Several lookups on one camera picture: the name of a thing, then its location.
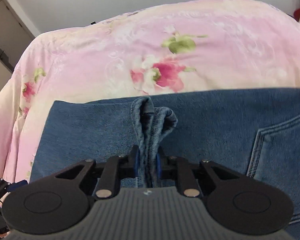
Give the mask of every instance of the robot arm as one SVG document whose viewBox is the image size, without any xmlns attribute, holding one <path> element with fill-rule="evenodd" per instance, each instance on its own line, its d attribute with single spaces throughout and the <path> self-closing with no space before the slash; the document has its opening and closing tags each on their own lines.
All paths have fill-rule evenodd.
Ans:
<svg viewBox="0 0 300 240">
<path fill-rule="evenodd" d="M 284 228 L 293 204 L 277 188 L 161 148 L 157 174 L 176 186 L 120 188 L 137 176 L 138 159 L 134 146 L 124 157 L 84 160 L 18 188 L 2 207 L 7 239 L 292 240 Z"/>
</svg>

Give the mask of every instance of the blue denim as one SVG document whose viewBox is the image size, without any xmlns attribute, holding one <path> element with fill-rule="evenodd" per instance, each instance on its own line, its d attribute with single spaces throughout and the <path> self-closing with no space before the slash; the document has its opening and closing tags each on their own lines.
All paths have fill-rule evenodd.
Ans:
<svg viewBox="0 0 300 240">
<path fill-rule="evenodd" d="M 217 90 L 151 97 L 178 118 L 166 155 L 210 159 L 286 192 L 295 205 L 288 232 L 300 240 L 300 90 Z M 157 148 L 151 149 L 151 170 Z M 153 174 L 153 185 L 160 186 Z"/>
<path fill-rule="evenodd" d="M 165 124 L 175 127 L 177 119 L 166 107 L 154 108 L 150 97 L 127 98 L 117 103 L 112 100 L 87 104 L 55 101 L 41 136 L 30 182 L 83 159 L 106 162 L 110 156 L 129 153 L 132 145 L 137 144 L 140 151 L 138 177 L 122 180 L 121 186 L 146 187 L 151 183 L 146 153 L 153 119 L 166 113 L 169 116 L 162 120 L 160 128 L 163 136 L 172 130 Z"/>
<path fill-rule="evenodd" d="M 295 205 L 287 231 L 300 240 L 300 89 L 217 90 L 145 98 L 78 104 L 73 112 L 68 108 L 74 104 L 55 103 L 33 172 L 46 176 L 84 158 L 105 161 L 127 153 L 137 143 L 142 158 L 138 186 L 164 186 L 167 182 L 157 178 L 155 163 L 161 145 L 166 155 L 192 163 L 210 159 L 286 192 Z M 134 100 L 146 101 L 147 110 L 144 103 L 134 107 Z"/>
</svg>

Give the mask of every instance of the ribbed gray surface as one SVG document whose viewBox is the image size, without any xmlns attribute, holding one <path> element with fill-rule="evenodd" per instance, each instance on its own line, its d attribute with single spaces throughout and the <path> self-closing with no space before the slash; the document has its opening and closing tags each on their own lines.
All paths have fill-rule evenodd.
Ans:
<svg viewBox="0 0 300 240">
<path fill-rule="evenodd" d="M 210 217 L 199 199 L 183 197 L 175 187 L 123 188 L 117 197 L 97 201 L 88 216 L 69 230 L 45 236 L 13 231 L 6 239 L 293 240 L 283 230 L 267 236 L 229 231 Z"/>
</svg>

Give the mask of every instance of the bed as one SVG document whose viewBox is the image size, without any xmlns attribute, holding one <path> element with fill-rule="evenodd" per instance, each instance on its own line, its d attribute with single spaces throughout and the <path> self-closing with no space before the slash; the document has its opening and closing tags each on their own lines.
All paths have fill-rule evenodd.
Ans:
<svg viewBox="0 0 300 240">
<path fill-rule="evenodd" d="M 300 24 L 253 0 L 198 0 L 39 35 L 0 93 L 0 178 L 29 180 L 51 105 L 300 87 Z"/>
</svg>

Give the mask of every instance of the metal pin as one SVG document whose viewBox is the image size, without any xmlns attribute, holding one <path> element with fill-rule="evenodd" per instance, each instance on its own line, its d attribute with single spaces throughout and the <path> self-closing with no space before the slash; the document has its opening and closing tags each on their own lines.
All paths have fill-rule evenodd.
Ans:
<svg viewBox="0 0 300 240">
<path fill-rule="evenodd" d="M 200 192 L 195 188 L 188 188 L 183 192 L 183 194 L 187 197 L 197 197 L 199 196 Z"/>
<path fill-rule="evenodd" d="M 96 192 L 98 198 L 107 198 L 112 195 L 111 190 L 108 189 L 100 189 Z"/>
</svg>

